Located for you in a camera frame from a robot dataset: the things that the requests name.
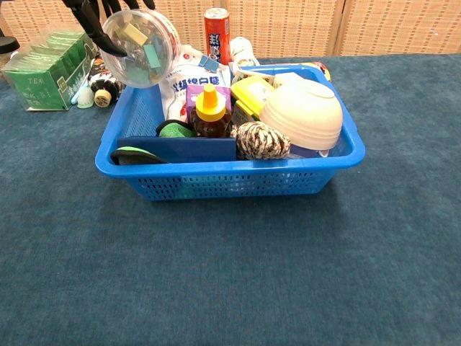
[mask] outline basket mesh side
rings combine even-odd
[[[149,200],[221,198],[316,193],[334,170],[253,175],[131,179],[130,184]]]
[[[127,121],[120,137],[156,136],[155,120],[144,100],[143,91],[135,89],[134,92],[130,107],[125,109]]]

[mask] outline white bowl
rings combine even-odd
[[[260,118],[289,136],[296,146],[328,150],[338,141],[343,112],[333,90],[305,79],[275,89]]]

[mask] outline black robotic claw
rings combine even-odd
[[[131,9],[139,9],[136,0],[124,1]],[[99,7],[97,0],[63,0],[63,3],[72,9],[72,13],[79,21],[81,27],[83,27],[88,36],[99,48],[113,56],[127,55],[122,48],[117,47],[110,40],[109,36],[102,31],[101,23],[99,23]],[[121,10],[118,0],[102,0],[102,4],[107,17]],[[156,8],[153,0],[144,0],[144,4],[146,4],[149,9]]]

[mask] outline yellow bottle cap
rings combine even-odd
[[[94,94],[94,103],[100,107],[107,107],[112,99],[110,92],[100,89]]]
[[[208,122],[218,121],[225,114],[225,97],[216,91],[213,84],[206,84],[203,92],[197,96],[195,107],[200,119]]]

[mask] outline yellow container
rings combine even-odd
[[[237,100],[236,104],[247,115],[259,120],[259,113],[274,87],[260,76],[251,76],[232,84],[230,90]]]

